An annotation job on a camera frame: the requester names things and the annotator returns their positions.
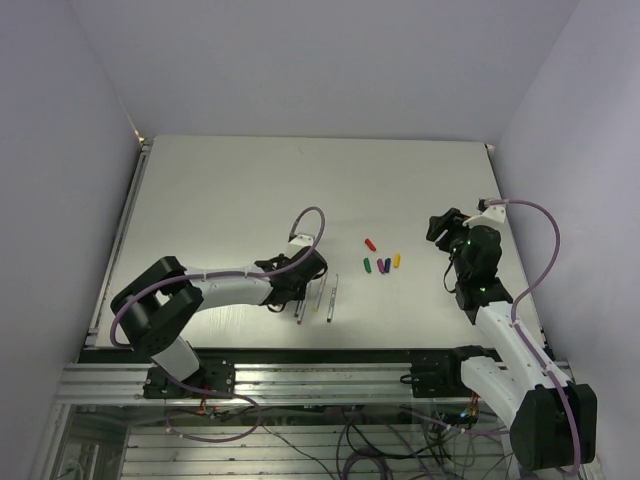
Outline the green white pen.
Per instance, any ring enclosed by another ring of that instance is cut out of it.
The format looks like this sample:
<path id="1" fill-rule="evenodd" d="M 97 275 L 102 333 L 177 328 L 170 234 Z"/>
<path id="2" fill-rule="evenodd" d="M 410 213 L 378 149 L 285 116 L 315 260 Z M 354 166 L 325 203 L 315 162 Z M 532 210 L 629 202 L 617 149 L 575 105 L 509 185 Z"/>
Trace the green white pen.
<path id="1" fill-rule="evenodd" d="M 302 305 L 303 305 L 303 300 L 298 300 L 297 303 L 296 303 L 295 310 L 294 310 L 294 318 L 296 318 L 296 319 L 299 318 L 299 315 L 300 315 L 300 312 L 301 312 L 301 309 L 302 309 Z"/>

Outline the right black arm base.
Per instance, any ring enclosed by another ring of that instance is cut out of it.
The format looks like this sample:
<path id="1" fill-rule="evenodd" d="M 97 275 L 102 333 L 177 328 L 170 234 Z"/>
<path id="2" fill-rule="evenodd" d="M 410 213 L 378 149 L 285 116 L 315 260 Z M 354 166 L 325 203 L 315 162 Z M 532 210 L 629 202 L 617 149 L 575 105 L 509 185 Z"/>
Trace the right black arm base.
<path id="1" fill-rule="evenodd" d="M 402 375 L 400 382 L 411 387 L 414 399 L 470 397 L 471 390 L 461 380 L 461 364 L 477 356 L 500 360 L 494 349 L 477 345 L 410 350 L 409 373 Z"/>

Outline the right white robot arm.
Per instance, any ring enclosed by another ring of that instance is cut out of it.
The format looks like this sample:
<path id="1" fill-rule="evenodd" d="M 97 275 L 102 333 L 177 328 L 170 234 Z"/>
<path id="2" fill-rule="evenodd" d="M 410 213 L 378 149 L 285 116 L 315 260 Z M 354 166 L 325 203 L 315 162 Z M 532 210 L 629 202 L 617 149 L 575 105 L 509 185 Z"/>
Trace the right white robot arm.
<path id="1" fill-rule="evenodd" d="M 495 226 L 505 221 L 508 204 L 483 199 L 475 216 L 451 208 L 429 220 L 426 239 L 449 257 L 458 307 L 499 355 L 493 359 L 477 346 L 461 347 L 459 361 L 444 367 L 440 380 L 448 393 L 470 389 L 488 404 L 523 467 L 575 474 L 595 458 L 597 396 L 535 342 L 518 317 L 520 300 L 498 277 L 502 248 Z"/>

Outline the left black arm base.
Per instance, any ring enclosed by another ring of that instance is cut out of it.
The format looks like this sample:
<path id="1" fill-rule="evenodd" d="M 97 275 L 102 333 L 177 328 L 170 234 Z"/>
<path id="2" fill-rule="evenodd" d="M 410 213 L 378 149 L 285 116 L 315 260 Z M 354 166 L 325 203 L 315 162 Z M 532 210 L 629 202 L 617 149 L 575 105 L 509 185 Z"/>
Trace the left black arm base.
<path id="1" fill-rule="evenodd" d="M 178 400 L 188 398 L 230 398 L 236 379 L 234 367 L 226 360 L 205 361 L 184 380 L 174 382 L 161 367 L 154 365 L 147 372 L 143 385 L 145 399 Z"/>

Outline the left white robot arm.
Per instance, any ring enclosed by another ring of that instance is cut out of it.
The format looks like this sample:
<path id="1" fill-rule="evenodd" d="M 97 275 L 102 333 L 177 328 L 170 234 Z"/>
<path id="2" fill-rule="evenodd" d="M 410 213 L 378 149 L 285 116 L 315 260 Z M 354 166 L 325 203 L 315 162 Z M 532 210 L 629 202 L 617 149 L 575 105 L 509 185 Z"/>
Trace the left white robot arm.
<path id="1" fill-rule="evenodd" d="M 324 257 L 303 247 L 232 270 L 188 269 L 174 256 L 155 262 L 111 302 L 112 344 L 144 356 L 168 377 L 182 397 L 213 384 L 182 331 L 194 315 L 220 307 L 249 305 L 278 312 L 305 299 L 308 284 L 328 270 Z"/>

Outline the red pen cap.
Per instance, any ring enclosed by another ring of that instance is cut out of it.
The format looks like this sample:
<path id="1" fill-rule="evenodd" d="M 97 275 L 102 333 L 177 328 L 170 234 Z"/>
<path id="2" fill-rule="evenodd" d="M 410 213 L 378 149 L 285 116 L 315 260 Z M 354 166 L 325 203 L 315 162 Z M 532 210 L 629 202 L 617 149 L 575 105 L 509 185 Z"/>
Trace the red pen cap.
<path id="1" fill-rule="evenodd" d="M 374 243 L 373 243 L 369 238 L 366 238 L 366 239 L 364 240 L 364 242 L 365 242 L 366 246 L 367 246 L 371 251 L 376 251 L 376 250 L 377 250 L 376 246 L 374 245 Z"/>

